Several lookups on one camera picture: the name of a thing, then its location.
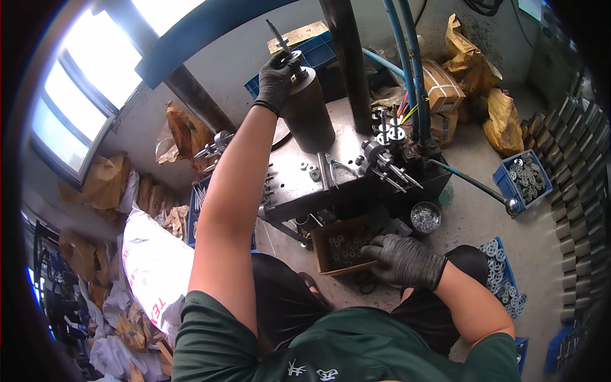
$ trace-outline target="yellow cable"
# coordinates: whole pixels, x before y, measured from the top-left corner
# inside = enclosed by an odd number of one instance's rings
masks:
[[[403,120],[401,121],[401,124],[404,124],[404,123],[405,123],[405,121],[407,121],[407,119],[409,118],[409,116],[411,116],[411,115],[414,113],[414,111],[415,111],[417,108],[418,108],[418,104],[416,104],[416,106],[414,106],[414,108],[413,108],[413,109],[411,109],[411,110],[409,111],[409,113],[408,113],[408,114],[407,114],[407,115],[406,115],[406,116],[403,118]]]

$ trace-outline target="green t-shirt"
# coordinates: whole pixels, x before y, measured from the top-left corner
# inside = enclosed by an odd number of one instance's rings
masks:
[[[289,347],[257,360],[257,339],[223,305],[189,292],[172,381],[519,381],[511,336],[480,341],[464,364],[429,349],[412,329],[375,309],[325,315]]]

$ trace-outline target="cardboard box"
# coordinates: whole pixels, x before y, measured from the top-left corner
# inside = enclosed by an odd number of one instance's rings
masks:
[[[323,21],[317,21],[316,23],[312,23],[310,25],[303,26],[299,29],[295,29],[294,31],[290,31],[289,33],[284,33],[282,35],[282,38],[284,37],[288,38],[287,45],[290,48],[294,48],[295,46],[299,45],[300,43],[306,40],[309,40],[312,37],[316,37],[320,34],[323,34],[328,30],[329,28],[327,28],[327,26],[325,25]],[[268,50],[271,54],[274,54],[278,52],[279,50],[282,50],[282,48],[279,48],[276,46],[277,41],[278,40],[276,39],[268,41]]]
[[[457,111],[465,95],[456,81],[435,61],[422,59],[422,71],[431,115]]]
[[[458,110],[447,113],[431,113],[431,134],[437,138],[440,146],[445,146],[454,140]]]
[[[337,235],[350,237],[354,232],[358,232],[364,227],[367,227],[367,216],[340,221],[330,226],[320,227],[312,231],[312,245],[314,254],[316,255],[316,267],[318,274],[326,274],[329,276],[340,276],[343,274],[356,273],[365,271],[371,268],[377,261],[369,261],[348,268],[332,269],[331,253],[329,253],[329,238]]]

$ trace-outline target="person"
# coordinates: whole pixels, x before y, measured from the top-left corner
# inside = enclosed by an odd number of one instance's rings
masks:
[[[404,286],[391,313],[331,312],[311,277],[251,254],[276,121],[299,64],[278,53],[262,67],[259,95],[216,166],[200,212],[172,380],[519,380],[513,323],[484,286],[488,263],[476,248],[437,255],[398,235],[364,246],[384,265],[376,275]],[[472,347],[464,363],[448,359],[459,336]]]

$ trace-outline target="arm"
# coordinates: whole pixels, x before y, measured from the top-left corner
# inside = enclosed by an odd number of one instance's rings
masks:
[[[465,342],[475,346],[493,333],[516,333],[500,301],[486,287],[447,262],[433,292],[450,308],[452,320]]]
[[[263,195],[278,112],[291,87],[298,60],[281,66],[273,56],[260,73],[259,97],[219,160],[197,223],[189,291],[221,303],[257,335],[251,236]]]
[[[432,290],[450,309],[458,332],[472,346],[498,332],[515,338],[513,322],[499,300],[445,255],[429,251],[414,238],[392,233],[377,236],[361,252],[387,266],[372,269],[381,280]]]

